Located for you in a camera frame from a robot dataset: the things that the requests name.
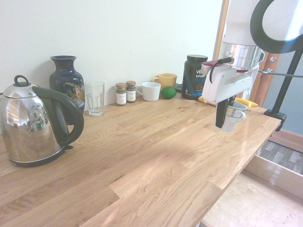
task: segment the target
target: yellow mug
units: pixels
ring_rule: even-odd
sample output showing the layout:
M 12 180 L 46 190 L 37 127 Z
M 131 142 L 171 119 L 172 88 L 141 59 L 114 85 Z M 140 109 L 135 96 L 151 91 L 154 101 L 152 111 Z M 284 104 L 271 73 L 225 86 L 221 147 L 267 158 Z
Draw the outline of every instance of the yellow mug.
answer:
M 154 77 L 153 82 L 161 84 L 161 90 L 165 87 L 175 87 L 177 75 L 172 73 L 161 73 L 159 77 Z

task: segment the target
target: drinking glass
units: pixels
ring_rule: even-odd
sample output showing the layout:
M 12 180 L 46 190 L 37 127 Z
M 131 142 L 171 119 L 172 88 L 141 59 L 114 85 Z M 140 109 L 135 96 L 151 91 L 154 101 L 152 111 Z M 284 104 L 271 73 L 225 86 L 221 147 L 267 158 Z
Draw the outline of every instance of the drinking glass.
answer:
M 89 105 L 89 114 L 93 116 L 104 113 L 104 83 L 89 81 L 84 83 L 85 97 Z

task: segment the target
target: kettle lid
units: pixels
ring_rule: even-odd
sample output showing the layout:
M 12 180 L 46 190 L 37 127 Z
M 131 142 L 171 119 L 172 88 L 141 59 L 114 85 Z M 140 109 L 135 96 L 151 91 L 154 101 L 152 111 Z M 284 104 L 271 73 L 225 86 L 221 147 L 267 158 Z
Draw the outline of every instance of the kettle lid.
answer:
M 25 82 L 19 82 L 19 78 L 25 79 Z M 4 96 L 8 98 L 27 98 L 36 96 L 32 89 L 32 86 L 36 85 L 29 83 L 25 76 L 17 75 L 15 76 L 14 81 L 15 83 L 13 85 L 10 85 L 5 89 L 3 92 Z

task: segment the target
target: green fruit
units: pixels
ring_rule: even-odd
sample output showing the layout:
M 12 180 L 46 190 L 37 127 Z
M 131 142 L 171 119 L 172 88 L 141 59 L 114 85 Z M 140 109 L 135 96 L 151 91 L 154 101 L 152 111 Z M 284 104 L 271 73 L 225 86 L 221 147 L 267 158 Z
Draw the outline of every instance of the green fruit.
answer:
M 173 87 L 165 87 L 163 88 L 163 90 L 161 91 L 161 94 L 164 98 L 166 99 L 171 99 L 173 97 L 176 96 L 177 91 L 175 90 L 175 88 Z

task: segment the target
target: vase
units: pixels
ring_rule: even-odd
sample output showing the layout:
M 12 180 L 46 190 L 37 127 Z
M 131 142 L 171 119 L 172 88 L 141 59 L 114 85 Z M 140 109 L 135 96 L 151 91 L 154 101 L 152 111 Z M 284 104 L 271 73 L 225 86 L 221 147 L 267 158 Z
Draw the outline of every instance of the vase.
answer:
M 76 102 L 78 107 L 84 111 L 85 96 L 83 77 L 74 69 L 75 56 L 51 57 L 56 65 L 56 71 L 50 76 L 50 88 L 66 94 Z M 66 123 L 73 125 L 77 119 L 67 109 L 62 108 Z

